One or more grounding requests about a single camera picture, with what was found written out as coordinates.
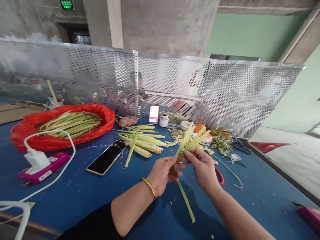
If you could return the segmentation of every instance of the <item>scissors handle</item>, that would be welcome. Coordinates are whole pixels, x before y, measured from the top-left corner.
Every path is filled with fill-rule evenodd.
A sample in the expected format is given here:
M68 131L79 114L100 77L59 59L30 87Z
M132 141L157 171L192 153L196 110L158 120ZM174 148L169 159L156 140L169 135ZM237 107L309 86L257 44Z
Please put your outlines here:
M218 176L220 178L219 184L220 184L220 186L222 186L224 184L223 176L222 176L221 172L216 167L214 167L214 169L216 170L216 173L218 174Z

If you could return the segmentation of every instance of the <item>exit sign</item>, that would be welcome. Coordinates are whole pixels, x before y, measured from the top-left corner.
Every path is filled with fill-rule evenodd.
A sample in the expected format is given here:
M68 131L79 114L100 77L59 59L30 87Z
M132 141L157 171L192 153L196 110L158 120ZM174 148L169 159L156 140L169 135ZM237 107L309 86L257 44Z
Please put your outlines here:
M75 11L72 1L62 1L60 0L61 8L65 11Z

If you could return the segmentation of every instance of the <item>blue table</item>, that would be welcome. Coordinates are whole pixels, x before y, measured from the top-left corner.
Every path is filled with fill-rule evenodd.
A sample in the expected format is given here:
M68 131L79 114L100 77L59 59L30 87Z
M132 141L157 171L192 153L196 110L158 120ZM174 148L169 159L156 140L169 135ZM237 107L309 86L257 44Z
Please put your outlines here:
M29 167L22 152L18 152L8 140L10 129L17 124L0 126L0 200L20 200L52 181L57 174L37 186L22 188L24 181L17 177ZM159 126L161 135L169 136L167 130ZM123 158L118 159L105 176L90 174L85 168L102 153L105 148L87 148L111 144L115 132L111 131L93 141L76 146L77 152L61 178L51 187L37 194L29 201L36 204L31 210L30 222L63 232L75 225L86 215L110 202L112 199L146 177L159 157L173 156L177 146L165 149L160 156L152 154L145 159L133 153L128 168L124 168L128 148ZM243 190L233 174L221 163L217 166L224 177L223 188L229 192L267 231L276 239L318 239L314 231L296 212L293 201L316 207L304 195L284 180L255 154L246 155L238 150L247 168L227 162L215 153L244 184ZM168 183L164 194L150 205L138 220L128 239L231 239L214 206L199 188L193 166L183 171L181 183L189 199L196 218L192 225L187 207L174 182ZM18 215L18 209L6 211Z

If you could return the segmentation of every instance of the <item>perforated metal sheet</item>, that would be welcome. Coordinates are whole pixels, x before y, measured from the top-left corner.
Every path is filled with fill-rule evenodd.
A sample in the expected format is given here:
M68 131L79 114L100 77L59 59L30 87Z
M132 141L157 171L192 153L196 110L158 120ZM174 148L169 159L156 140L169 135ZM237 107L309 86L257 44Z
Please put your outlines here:
M139 53L142 87L155 92L149 95L150 103L176 114L169 122L189 117L210 128L227 128L241 138L255 133L303 68Z
M102 103L137 114L138 52L79 44L0 39L0 97L46 103Z

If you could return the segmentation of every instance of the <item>bracelet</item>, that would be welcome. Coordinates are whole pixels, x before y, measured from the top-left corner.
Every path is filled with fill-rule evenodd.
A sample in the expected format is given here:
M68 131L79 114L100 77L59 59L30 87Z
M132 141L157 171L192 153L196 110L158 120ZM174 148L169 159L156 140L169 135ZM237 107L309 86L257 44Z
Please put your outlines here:
M148 185L148 187L150 188L151 192L153 193L153 197L154 197L154 200L156 199L156 194L154 193L151 185L147 182L147 180L145 178L140 178L140 182L141 182L141 179Z

